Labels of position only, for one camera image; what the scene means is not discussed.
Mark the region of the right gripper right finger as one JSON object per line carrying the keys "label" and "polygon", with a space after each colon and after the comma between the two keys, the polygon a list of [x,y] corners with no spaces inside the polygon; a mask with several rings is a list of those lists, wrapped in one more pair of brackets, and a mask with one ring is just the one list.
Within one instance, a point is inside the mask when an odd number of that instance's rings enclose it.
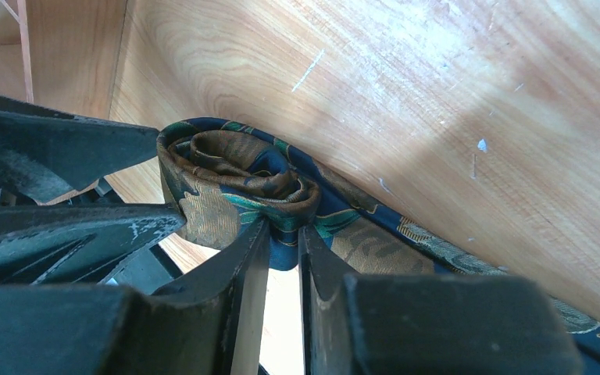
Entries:
{"label": "right gripper right finger", "polygon": [[307,374],[580,374],[548,296],[512,276],[355,271],[299,232]]}

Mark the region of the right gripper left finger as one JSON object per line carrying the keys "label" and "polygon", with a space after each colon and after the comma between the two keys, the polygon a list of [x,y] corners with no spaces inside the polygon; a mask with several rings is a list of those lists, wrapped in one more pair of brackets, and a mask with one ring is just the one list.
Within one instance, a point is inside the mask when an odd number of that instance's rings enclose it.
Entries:
{"label": "right gripper left finger", "polygon": [[0,374],[256,374],[270,225],[151,295],[106,284],[0,287]]}

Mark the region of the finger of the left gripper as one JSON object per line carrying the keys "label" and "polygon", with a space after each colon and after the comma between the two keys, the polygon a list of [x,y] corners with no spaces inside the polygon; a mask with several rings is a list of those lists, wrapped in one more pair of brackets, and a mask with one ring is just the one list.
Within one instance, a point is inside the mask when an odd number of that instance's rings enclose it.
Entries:
{"label": "finger of the left gripper", "polygon": [[50,202],[155,157],[158,134],[0,95],[0,181]]}
{"label": "finger of the left gripper", "polygon": [[0,207],[0,284],[100,282],[185,223],[168,205]]}

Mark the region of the blue green brown tie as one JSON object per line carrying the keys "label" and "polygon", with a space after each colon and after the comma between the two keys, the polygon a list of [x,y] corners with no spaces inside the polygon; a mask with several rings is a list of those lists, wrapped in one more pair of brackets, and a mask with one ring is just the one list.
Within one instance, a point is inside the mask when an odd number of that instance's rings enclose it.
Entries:
{"label": "blue green brown tie", "polygon": [[[288,143],[244,124],[197,118],[157,139],[165,200],[183,238],[219,252],[256,220],[270,225],[269,270],[297,269],[299,232],[313,227],[355,271],[512,276],[423,229]],[[600,323],[549,298],[584,365],[600,374]]]}

